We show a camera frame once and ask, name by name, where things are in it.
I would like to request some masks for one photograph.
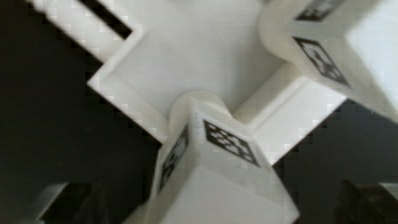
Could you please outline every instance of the white plastic part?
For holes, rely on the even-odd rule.
[[[260,22],[273,53],[395,121],[397,11],[397,0],[276,0]]]
[[[29,0],[29,2],[93,56],[106,62],[125,40],[81,1]]]
[[[321,87],[314,90],[321,90],[321,94],[314,92],[314,95],[326,97],[326,100],[315,101],[315,107],[330,108],[326,114],[319,114],[310,120],[303,119],[305,116],[292,116],[292,113],[283,114],[287,118],[273,116],[285,103],[290,104],[292,94],[306,88],[299,88],[303,84],[296,79],[283,82],[274,75],[283,61],[271,55],[258,37],[264,7],[267,1],[262,0],[205,0],[186,4],[168,1],[115,2],[115,8],[125,9],[136,32],[90,85],[161,142],[175,128],[175,121],[170,119],[171,106],[189,91],[212,91],[239,120],[251,116],[251,122],[246,119],[242,121],[251,129],[257,127],[260,130],[260,127],[267,127],[264,124],[269,119],[276,123],[283,119],[298,118],[298,122],[285,122],[283,125],[289,124],[290,129],[299,130],[303,127],[296,127],[296,124],[312,122],[306,129],[312,131],[317,125],[314,120],[322,121],[338,106],[338,102],[330,102],[330,96],[324,95],[328,90]],[[269,87],[278,89],[287,98],[278,97],[274,100]],[[262,99],[260,105],[248,103]],[[280,156],[273,158],[280,158],[289,150],[285,147]]]
[[[347,97],[287,63],[235,112],[255,132],[271,164],[312,133]]]
[[[175,130],[161,149],[152,199],[125,224],[292,224],[299,217],[253,132],[219,102],[205,92],[179,101],[189,126]],[[212,141],[218,134],[225,137]],[[216,145],[225,140],[232,145]],[[234,154],[228,147],[244,148]]]

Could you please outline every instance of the black background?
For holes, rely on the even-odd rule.
[[[0,63],[0,224],[49,184],[97,179],[122,223],[148,196],[159,143],[90,91],[102,63],[24,0],[0,4]],[[397,145],[398,126],[349,101],[276,165],[303,224],[335,223],[344,178],[398,182]]]

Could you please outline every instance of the white block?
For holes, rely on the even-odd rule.
[[[397,0],[276,0],[262,17],[269,50],[395,121],[397,11]]]
[[[212,103],[189,104],[189,126],[161,149],[152,200],[125,224],[294,223],[298,208],[251,131]]]
[[[79,0],[27,0],[93,56],[106,62],[123,38]]]

